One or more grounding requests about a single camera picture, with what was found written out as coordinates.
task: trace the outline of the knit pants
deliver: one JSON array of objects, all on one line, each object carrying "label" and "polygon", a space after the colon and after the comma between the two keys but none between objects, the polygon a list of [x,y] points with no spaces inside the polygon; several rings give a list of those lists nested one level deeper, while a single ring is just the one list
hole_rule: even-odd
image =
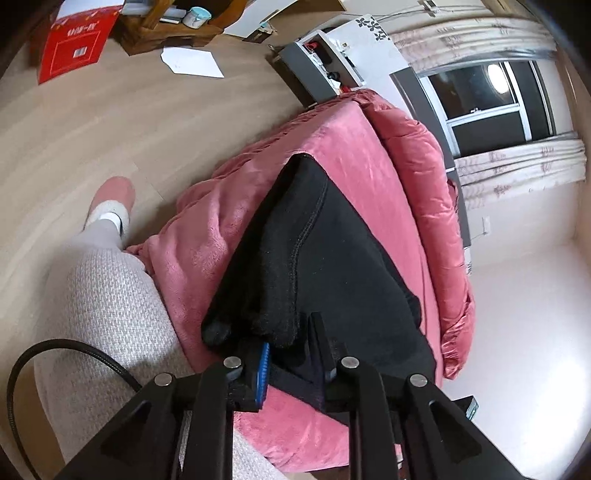
[{"label": "knit pants", "polygon": [[[38,341],[88,343],[117,360],[142,385],[161,372],[191,375],[152,278],[121,246],[115,225],[99,220],[63,247],[47,280]],[[43,409],[68,462],[134,393],[108,367],[83,353],[55,350],[34,362]],[[285,480],[238,432],[233,477]]]}]

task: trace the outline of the black cloth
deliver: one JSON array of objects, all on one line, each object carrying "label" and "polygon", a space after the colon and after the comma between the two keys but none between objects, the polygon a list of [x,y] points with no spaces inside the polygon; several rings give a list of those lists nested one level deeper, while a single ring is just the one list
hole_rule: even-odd
[{"label": "black cloth", "polygon": [[314,312],[322,316],[335,358],[353,355],[384,374],[434,379],[418,298],[322,167],[297,154],[234,252],[202,338],[226,355],[244,336],[263,337],[272,347],[271,385],[322,409],[322,373],[309,325]]}]

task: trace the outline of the barcode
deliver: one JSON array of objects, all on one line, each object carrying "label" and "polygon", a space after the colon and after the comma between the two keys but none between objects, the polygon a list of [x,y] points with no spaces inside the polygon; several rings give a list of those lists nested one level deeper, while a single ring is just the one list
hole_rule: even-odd
[{"label": "barcode", "polygon": [[84,55],[86,53],[86,48],[87,47],[82,47],[82,48],[75,49],[74,50],[74,56],[73,56],[73,58],[81,57],[82,55]]}]

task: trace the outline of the foot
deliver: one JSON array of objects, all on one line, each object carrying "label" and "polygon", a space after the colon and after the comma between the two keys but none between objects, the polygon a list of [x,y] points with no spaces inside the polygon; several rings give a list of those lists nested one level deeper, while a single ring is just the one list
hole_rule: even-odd
[{"label": "foot", "polygon": [[84,228],[101,219],[111,220],[121,236],[129,229],[129,214],[135,202],[135,189],[126,177],[111,177],[95,193]]}]

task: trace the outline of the bed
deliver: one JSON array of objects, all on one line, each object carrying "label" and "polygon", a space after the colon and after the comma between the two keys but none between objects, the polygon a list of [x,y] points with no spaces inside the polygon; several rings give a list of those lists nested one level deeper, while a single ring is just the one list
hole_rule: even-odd
[{"label": "bed", "polygon": [[[128,250],[152,275],[191,367],[218,360],[202,342],[201,321],[246,225],[296,153],[316,159],[385,248],[420,299],[436,382],[454,378],[470,349],[475,306],[441,149],[371,90],[324,103],[250,145],[186,190],[158,235]],[[344,425],[273,388],[260,413],[236,413],[234,425],[284,472],[349,460]]]}]

